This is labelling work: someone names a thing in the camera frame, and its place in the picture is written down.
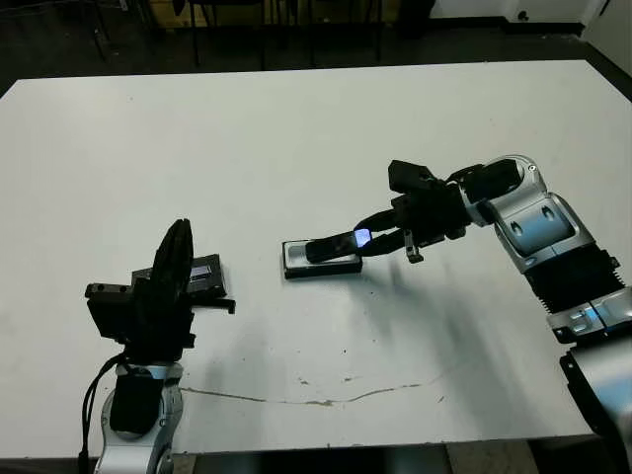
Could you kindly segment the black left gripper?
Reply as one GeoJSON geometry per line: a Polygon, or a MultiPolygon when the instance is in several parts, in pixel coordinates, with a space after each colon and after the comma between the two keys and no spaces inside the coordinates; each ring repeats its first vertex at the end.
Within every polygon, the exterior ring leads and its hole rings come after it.
{"type": "Polygon", "coordinates": [[[127,357],[137,363],[178,361],[183,350],[195,346],[191,332],[196,308],[222,309],[230,314],[236,301],[215,288],[191,290],[188,285],[193,262],[193,233],[187,218],[182,223],[182,285],[178,285],[179,232],[177,219],[163,237],[151,277],[139,279],[131,299],[131,322],[123,337],[127,357]]]}

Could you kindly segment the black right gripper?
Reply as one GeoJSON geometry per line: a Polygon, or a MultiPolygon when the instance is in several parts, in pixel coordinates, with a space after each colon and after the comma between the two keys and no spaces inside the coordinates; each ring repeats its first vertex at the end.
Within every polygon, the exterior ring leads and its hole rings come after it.
{"type": "Polygon", "coordinates": [[[410,263],[420,263],[420,249],[445,239],[456,240],[466,234],[467,210],[455,184],[434,180],[429,184],[398,187],[393,209],[376,212],[361,220],[354,230],[391,233],[372,238],[362,246],[364,258],[390,254],[403,246],[410,263]]]}

